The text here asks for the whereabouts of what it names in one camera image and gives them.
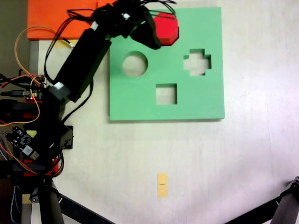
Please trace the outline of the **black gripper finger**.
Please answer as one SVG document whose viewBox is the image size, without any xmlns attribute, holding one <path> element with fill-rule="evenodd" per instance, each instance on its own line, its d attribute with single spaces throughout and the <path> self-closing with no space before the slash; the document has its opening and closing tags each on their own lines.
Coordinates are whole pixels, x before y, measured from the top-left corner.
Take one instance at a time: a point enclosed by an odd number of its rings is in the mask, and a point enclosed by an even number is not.
<svg viewBox="0 0 299 224">
<path fill-rule="evenodd" d="M 145 23 L 145 21 L 143 21 L 141 24 L 138 24 L 136 26 L 136 28 L 133 30 L 133 32 L 130 34 L 131 39 L 133 39 L 134 41 L 143 44 L 144 46 L 157 50 L 160 49 L 162 44 L 158 39 L 153 39 L 151 37 L 148 37 L 145 33 L 144 30 L 142 28 L 142 25 Z"/>
<path fill-rule="evenodd" d="M 144 12 L 145 23 L 142 25 L 144 33 L 153 39 L 158 39 L 156 34 L 156 25 L 150 11 L 145 7 L 142 6 Z"/>
</svg>

